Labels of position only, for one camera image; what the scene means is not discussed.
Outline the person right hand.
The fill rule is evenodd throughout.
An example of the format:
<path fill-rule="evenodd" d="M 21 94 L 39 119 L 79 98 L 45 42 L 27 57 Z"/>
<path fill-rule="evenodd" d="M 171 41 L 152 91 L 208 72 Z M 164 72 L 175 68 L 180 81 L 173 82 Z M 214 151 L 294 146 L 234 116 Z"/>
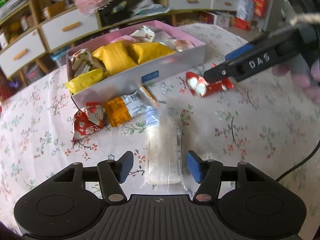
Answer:
<path fill-rule="evenodd" d="M 275 76 L 290 73 L 293 85 L 302 90 L 313 104 L 319 106 L 319 59 L 311 68 L 302 57 L 297 57 L 272 67 Z"/>

